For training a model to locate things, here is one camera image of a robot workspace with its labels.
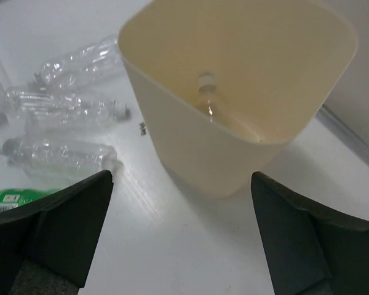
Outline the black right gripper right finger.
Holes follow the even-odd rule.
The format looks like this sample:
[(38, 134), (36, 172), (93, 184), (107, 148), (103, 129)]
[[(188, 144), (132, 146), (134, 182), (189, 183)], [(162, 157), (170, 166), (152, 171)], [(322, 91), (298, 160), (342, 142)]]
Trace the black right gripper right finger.
[(275, 294), (369, 294), (369, 221), (261, 172), (251, 192)]

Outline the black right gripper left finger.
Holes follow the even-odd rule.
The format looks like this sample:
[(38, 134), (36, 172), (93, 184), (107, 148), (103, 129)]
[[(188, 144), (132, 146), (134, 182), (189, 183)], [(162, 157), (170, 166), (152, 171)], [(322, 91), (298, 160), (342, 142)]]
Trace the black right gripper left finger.
[(0, 294), (77, 294), (113, 191), (110, 171), (0, 213)]

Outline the green plastic bottle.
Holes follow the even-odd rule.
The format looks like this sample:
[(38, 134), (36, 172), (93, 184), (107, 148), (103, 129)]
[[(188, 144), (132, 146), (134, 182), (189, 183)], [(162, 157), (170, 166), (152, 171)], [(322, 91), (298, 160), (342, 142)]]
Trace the green plastic bottle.
[(59, 189), (4, 189), (0, 191), (0, 213), (42, 199)]

